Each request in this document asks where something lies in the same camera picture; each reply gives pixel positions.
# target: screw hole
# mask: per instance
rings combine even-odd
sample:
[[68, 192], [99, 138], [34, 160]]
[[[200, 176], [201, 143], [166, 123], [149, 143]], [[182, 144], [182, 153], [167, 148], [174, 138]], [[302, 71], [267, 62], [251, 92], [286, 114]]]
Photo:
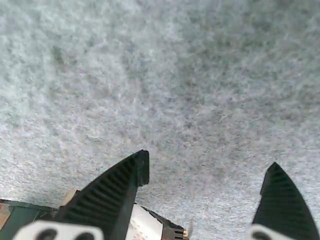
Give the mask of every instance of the screw hole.
[[36, 237], [36, 240], [54, 240], [56, 235], [57, 231], [52, 228], [49, 228], [40, 232], [39, 235]]
[[84, 232], [77, 236], [75, 240], [95, 240], [95, 237], [89, 232]]
[[255, 240], [272, 240], [267, 234], [262, 231], [256, 231], [252, 234], [253, 239]]

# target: carpet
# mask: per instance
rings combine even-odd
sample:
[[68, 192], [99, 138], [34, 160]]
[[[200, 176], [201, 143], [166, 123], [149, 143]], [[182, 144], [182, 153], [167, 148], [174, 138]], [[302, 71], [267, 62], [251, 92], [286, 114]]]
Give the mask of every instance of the carpet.
[[273, 162], [319, 226], [319, 0], [0, 0], [0, 53], [0, 198], [145, 149], [137, 202], [194, 240], [241, 238]]

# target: ridged rubber pad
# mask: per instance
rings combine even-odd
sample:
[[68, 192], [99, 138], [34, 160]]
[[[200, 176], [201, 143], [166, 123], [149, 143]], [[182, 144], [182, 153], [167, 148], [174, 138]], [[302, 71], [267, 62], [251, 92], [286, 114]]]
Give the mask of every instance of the ridged rubber pad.
[[105, 240], [124, 240], [138, 187], [149, 183], [149, 152], [138, 151], [81, 190], [54, 221], [99, 227]]
[[267, 170], [261, 201], [252, 224], [260, 224], [295, 240], [319, 240], [311, 213], [293, 181], [277, 164]]

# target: gray carpet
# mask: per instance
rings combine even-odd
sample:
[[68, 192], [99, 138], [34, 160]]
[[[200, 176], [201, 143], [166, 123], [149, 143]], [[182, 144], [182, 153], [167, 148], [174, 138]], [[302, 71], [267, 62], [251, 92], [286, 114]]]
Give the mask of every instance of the gray carpet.
[[0, 198], [58, 206], [149, 150], [138, 203], [240, 239], [265, 171], [320, 223], [319, 0], [0, 0]]

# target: circuit board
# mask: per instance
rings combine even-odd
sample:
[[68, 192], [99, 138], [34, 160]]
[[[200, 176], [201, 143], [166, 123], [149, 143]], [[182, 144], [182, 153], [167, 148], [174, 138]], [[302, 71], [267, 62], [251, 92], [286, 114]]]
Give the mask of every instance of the circuit board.
[[0, 239], [12, 239], [21, 227], [36, 220], [51, 220], [78, 192], [69, 190], [59, 208], [0, 199]]

